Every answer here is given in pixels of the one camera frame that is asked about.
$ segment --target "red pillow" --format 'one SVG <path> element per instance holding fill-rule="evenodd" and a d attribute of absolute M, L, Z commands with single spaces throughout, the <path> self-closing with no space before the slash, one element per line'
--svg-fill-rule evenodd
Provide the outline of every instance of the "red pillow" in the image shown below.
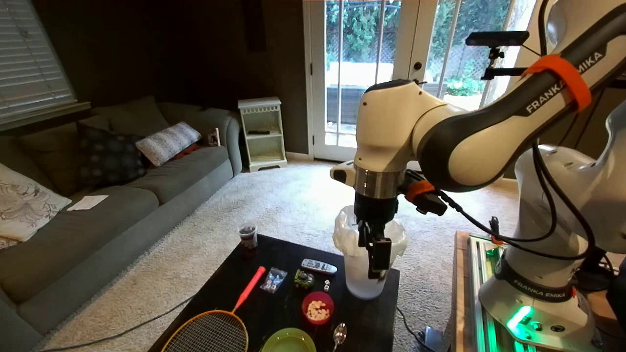
<path fill-rule="evenodd" d="M 174 155 L 171 160 L 182 159 L 183 157 L 195 152 L 198 149 L 200 149 L 200 145 L 198 143 L 192 143 L 189 147 L 181 150 L 180 153 Z"/>

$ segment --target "carpet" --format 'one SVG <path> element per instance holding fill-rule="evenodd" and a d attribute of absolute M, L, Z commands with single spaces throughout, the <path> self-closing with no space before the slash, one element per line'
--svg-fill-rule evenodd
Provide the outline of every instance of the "carpet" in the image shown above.
<path fill-rule="evenodd" d="M 352 204 L 354 191 L 330 179 L 331 166 L 298 161 L 236 176 L 50 332 L 36 350 L 104 338 L 176 306 L 197 292 L 237 245 L 236 227 L 245 221 L 258 223 L 263 234 L 338 253 L 332 243 L 334 219 Z M 485 224 L 498 216 L 501 233 L 512 234 L 515 182 L 499 180 L 451 196 Z M 422 215 L 403 199 L 395 219 L 409 238 L 404 256 L 394 263 L 400 270 L 398 307 L 416 332 L 426 324 L 444 330 L 451 310 L 454 232 L 480 231 L 451 209 L 442 217 Z M 75 351 L 146 351 L 181 310 L 118 339 Z M 394 351 L 417 350 L 399 314 L 394 333 Z"/>

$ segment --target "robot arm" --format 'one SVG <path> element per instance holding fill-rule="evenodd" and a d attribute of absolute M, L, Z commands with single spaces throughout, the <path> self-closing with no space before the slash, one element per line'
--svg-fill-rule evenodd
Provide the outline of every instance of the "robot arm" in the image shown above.
<path fill-rule="evenodd" d="M 576 67 L 591 92 L 624 71 L 623 1 L 595 6 L 561 0 L 550 19 L 552 53 Z M 356 191 L 359 245 L 368 249 L 370 277 L 389 267 L 391 243 L 383 231 L 397 211 L 408 161 L 417 160 L 437 188 L 475 190 L 497 179 L 539 133 L 576 107 L 567 87 L 549 71 L 522 78 L 506 95 L 476 111 L 447 104 L 413 81 L 370 87 L 359 105 L 354 163 L 331 170 L 332 178 Z"/>

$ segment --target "spoon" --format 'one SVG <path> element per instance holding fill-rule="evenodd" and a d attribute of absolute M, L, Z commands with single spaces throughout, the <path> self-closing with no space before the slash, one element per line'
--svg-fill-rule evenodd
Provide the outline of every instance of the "spoon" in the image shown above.
<path fill-rule="evenodd" d="M 345 342 L 347 337 L 347 329 L 344 323 L 337 325 L 335 328 L 335 333 L 333 335 L 333 339 L 335 340 L 335 348 L 332 349 L 332 352 L 335 352 L 337 346 Z"/>

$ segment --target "window blinds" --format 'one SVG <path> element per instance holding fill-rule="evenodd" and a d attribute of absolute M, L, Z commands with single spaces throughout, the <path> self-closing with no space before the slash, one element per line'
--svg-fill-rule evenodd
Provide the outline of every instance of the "window blinds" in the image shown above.
<path fill-rule="evenodd" d="M 29 0 L 0 0 L 0 124 L 75 101 Z"/>

